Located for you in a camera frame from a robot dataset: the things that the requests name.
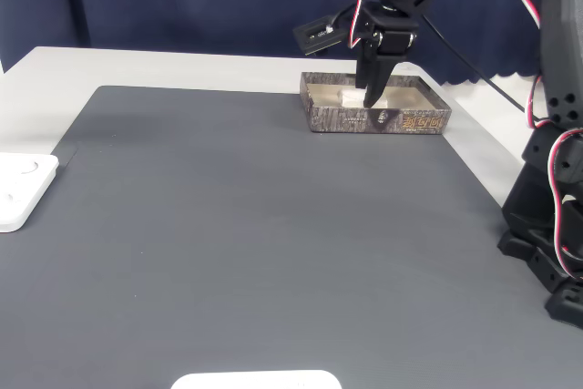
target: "white object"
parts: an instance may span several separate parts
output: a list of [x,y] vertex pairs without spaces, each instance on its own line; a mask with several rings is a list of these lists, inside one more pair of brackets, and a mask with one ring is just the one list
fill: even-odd
[[[91,95],[104,85],[297,94],[301,72],[355,71],[354,60],[37,47],[0,80],[0,151],[49,154]],[[522,152],[530,135],[524,115],[486,86],[444,91],[420,67],[403,63],[394,72],[419,76],[449,105],[452,116],[444,138],[502,204],[522,165],[520,154],[513,157],[501,143],[518,142],[520,137]],[[512,92],[506,83],[511,79],[496,82]],[[524,90],[511,96],[516,94],[522,102],[532,82],[520,78],[517,82]],[[465,109],[454,99],[459,87]]]
[[171,389],[342,389],[326,371],[189,374]]
[[[361,90],[360,88],[343,88],[338,92],[338,100],[340,105],[345,108],[364,108],[364,96],[366,95],[366,90]],[[373,108],[388,108],[389,103],[386,101],[386,97],[382,96],[373,105]]]
[[53,181],[58,159],[52,155],[0,153],[0,232],[16,231]]

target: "blue backdrop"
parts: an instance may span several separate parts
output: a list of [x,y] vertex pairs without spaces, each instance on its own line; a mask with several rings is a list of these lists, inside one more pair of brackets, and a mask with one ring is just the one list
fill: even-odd
[[[300,57],[292,29],[353,1],[0,0],[0,58],[9,68],[34,46]],[[537,72],[538,31],[519,0],[434,0],[427,14],[489,76]],[[439,82],[476,80],[424,27],[411,61]]]

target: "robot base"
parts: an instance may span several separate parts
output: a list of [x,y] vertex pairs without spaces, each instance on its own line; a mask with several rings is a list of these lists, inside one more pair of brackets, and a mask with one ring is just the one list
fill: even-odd
[[583,282],[575,282],[543,251],[511,231],[502,236],[498,249],[504,255],[526,261],[528,268],[551,292],[545,309],[552,319],[583,329]]

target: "white table edge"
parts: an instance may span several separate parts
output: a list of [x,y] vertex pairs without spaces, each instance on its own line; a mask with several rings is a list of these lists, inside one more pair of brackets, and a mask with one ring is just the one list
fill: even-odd
[[[0,151],[50,153],[102,86],[298,93],[302,71],[354,73],[355,62],[37,47],[0,78]],[[423,69],[395,73],[419,75],[449,105],[445,139],[502,205],[521,163]]]

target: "dark gray mat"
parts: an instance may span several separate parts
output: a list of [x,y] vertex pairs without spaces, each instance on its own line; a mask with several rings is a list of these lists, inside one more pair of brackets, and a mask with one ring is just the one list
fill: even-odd
[[498,252],[499,208],[442,137],[312,134],[292,95],[102,87],[56,154],[0,237],[3,389],[580,386],[582,333]]

